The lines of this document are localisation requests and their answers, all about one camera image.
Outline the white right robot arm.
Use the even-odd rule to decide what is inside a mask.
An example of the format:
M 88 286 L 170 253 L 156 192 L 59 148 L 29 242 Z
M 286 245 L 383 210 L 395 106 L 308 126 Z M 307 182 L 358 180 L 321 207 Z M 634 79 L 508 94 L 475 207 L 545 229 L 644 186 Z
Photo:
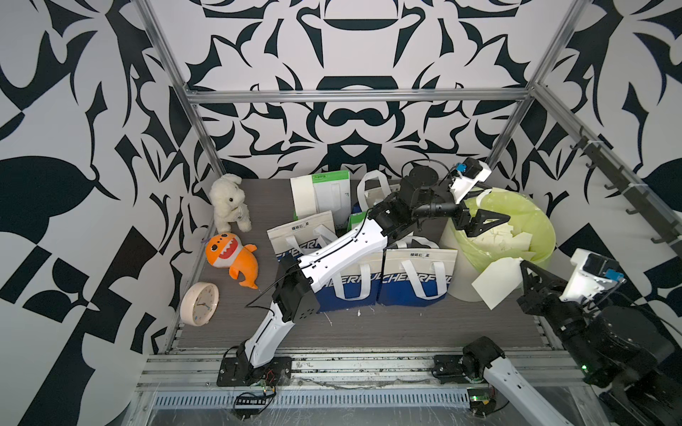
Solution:
M 595 296 L 607 285 L 616 289 L 625 276 L 612 258 L 585 250 L 577 257 L 569 280 L 520 261 L 521 310 L 549 323 L 584 382 L 603 390 L 599 399 L 617 424 L 679 425 L 681 385 L 659 369 L 674 352 L 672 342 L 636 307 L 587 312 Z M 530 424 L 568 424 L 488 337 L 467 344 L 460 356 L 435 356 L 432 374 L 441 383 L 486 383 Z

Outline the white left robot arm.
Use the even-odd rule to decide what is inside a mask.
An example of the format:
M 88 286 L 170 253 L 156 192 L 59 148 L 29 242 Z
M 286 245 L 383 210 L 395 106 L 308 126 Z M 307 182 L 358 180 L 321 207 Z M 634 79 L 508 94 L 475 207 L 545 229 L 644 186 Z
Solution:
M 416 165 L 401 179 L 399 190 L 370 208 L 359 226 L 311 254 L 284 257 L 270 286 L 273 295 L 266 317 L 251 338 L 224 353 L 217 385 L 250 386 L 264 380 L 284 338 L 297 323 L 319 311 L 317 292 L 336 273 L 383 252 L 419 229 L 422 221 L 450 218 L 456 230 L 469 237 L 508 223 L 509 216 L 502 213 L 486 209 L 471 213 L 464 202 L 490 173 L 486 163 L 468 159 L 447 174 L 449 187 L 442 190 L 435 170 Z

